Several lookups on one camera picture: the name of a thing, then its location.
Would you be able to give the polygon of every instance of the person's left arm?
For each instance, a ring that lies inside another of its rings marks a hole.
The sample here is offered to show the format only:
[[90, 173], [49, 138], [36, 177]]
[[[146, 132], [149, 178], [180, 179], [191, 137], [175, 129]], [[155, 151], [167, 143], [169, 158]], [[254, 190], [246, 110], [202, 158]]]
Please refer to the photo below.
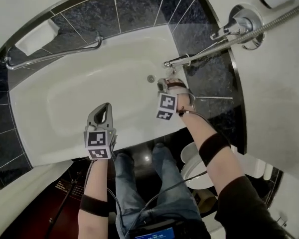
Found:
[[[108, 160], [97, 160], [93, 163], [90, 175], [84, 190], [84, 195], [107, 202], [107, 170]], [[80, 210], [79, 239], [107, 239], [108, 218], [93, 215]]]

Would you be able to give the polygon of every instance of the toilet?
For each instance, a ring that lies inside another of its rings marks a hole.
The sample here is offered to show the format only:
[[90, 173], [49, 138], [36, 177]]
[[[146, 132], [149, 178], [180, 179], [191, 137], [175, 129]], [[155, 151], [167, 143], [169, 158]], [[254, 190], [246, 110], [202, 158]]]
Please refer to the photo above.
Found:
[[[235, 146], [231, 146], [231, 149], [240, 161], [245, 174], [254, 178], [260, 178], [264, 175], [266, 168], [264, 161], [248, 154], [241, 155]], [[180, 173], [184, 180], [207, 170], [199, 156], [195, 142], [190, 143], [182, 150], [180, 158], [185, 163]], [[207, 189], [214, 186], [208, 174], [187, 181], [186, 184], [191, 189]]]

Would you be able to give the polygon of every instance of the black armband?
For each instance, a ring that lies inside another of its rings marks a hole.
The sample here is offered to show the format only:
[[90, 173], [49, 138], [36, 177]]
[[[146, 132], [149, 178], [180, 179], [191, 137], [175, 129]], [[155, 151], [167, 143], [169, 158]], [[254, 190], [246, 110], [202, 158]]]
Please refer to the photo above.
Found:
[[229, 142], [221, 134], [216, 133], [203, 142], [199, 155], [207, 167], [216, 154], [225, 147], [230, 147]]
[[107, 202], [86, 195], [82, 196], [80, 210], [100, 217], [109, 216], [109, 205]]

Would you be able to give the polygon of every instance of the black sleeve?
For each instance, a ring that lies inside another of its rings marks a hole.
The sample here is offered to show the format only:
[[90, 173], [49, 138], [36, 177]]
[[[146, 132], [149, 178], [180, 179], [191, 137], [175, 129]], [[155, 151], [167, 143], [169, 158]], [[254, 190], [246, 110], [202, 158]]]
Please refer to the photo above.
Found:
[[220, 192], [215, 219], [223, 225], [227, 239], [287, 238], [246, 176]]

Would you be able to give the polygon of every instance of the person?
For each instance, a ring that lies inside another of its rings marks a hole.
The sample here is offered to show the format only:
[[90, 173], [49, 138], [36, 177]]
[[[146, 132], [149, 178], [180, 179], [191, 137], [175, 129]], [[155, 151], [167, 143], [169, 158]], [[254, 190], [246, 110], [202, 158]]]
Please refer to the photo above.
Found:
[[[181, 88], [182, 82], [169, 79], [167, 83], [172, 88]], [[194, 111], [189, 103], [187, 94], [179, 94], [177, 110]], [[230, 146], [224, 145], [224, 140], [219, 138], [215, 129], [199, 116], [185, 113], [181, 119], [194, 139], [219, 196], [215, 219], [224, 227], [226, 238], [286, 238], [284, 230], [271, 218], [266, 205], [244, 175]], [[161, 192], [183, 180], [170, 151], [162, 143], [158, 143], [152, 151], [152, 164], [162, 180]], [[94, 212], [86, 208], [80, 209], [79, 239], [108, 237], [106, 212], [104, 215], [99, 214], [102, 204], [104, 206], [107, 202], [107, 165], [107, 160], [98, 160], [92, 165], [84, 195], [90, 198], [90, 205], [97, 201], [98, 207]], [[122, 208], [123, 220], [121, 226], [118, 210], [116, 225], [121, 239], [125, 238], [127, 230], [145, 206], [137, 193], [133, 165], [133, 160], [124, 153], [119, 153], [115, 160], [116, 196]], [[186, 235], [174, 235], [175, 238], [211, 238], [185, 183], [161, 194], [157, 199], [157, 206], [144, 210], [133, 229], [144, 225], [163, 224], [170, 219], [181, 221], [180, 226], [187, 231]]]

